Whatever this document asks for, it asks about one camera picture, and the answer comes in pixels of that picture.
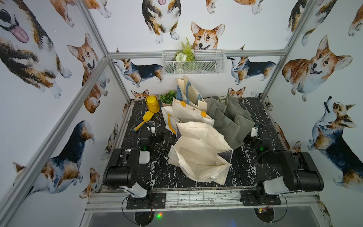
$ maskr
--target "black marble table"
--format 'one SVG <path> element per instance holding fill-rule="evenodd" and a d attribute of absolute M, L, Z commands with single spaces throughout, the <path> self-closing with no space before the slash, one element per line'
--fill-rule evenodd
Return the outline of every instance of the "black marble table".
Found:
<path fill-rule="evenodd" d="M 264 125 L 263 137 L 270 138 L 273 147 L 283 149 L 283 145 L 273 127 L 266 110 L 259 98 L 240 99 L 241 106 L 248 110 L 255 122 Z M 135 101 L 129 124 L 126 129 L 123 149 L 136 148 L 138 144 L 137 133 L 132 129 L 142 122 L 142 117 L 147 111 L 145 101 Z M 232 166 L 229 170 L 225 185 L 215 182 L 196 182 L 187 178 L 179 167 L 168 164 L 168 153 L 175 142 L 175 135 L 165 128 L 162 112 L 154 114 L 151 121 L 155 122 L 156 130 L 163 131 L 165 141 L 155 146 L 155 153 L 148 164 L 140 165 L 139 184 L 150 186 L 153 189 L 201 188 L 201 187 L 242 187 L 254 186 L 261 180 L 273 179 L 280 176 L 281 169 L 266 164 L 258 163 L 250 151 L 251 146 L 243 145 L 234 150 Z"/>

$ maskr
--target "bag handle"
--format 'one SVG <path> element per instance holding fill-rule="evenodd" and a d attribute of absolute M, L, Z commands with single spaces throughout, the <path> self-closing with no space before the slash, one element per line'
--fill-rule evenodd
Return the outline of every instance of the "bag handle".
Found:
<path fill-rule="evenodd" d="M 171 116 L 171 114 L 168 113 L 168 126 L 169 126 L 171 132 L 176 135 L 176 131 L 173 129 L 173 127 L 171 127 L 171 124 L 170 124 L 170 116 Z"/>

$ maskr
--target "yellow handle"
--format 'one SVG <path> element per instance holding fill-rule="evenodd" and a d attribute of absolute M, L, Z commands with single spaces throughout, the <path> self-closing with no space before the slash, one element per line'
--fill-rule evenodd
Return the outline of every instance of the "yellow handle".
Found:
<path fill-rule="evenodd" d="M 133 131 L 137 131 L 145 122 L 141 122 L 138 126 L 136 126 Z"/>

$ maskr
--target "corgi tongue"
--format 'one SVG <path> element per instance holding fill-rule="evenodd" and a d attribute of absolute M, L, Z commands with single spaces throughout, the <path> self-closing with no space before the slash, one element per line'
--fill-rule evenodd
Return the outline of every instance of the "corgi tongue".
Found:
<path fill-rule="evenodd" d="M 14 26 L 10 32 L 15 36 L 17 40 L 23 43 L 27 43 L 29 41 L 28 34 L 19 26 Z"/>
<path fill-rule="evenodd" d="M 159 2 L 160 5 L 165 5 L 166 0 L 158 0 L 158 2 Z"/>

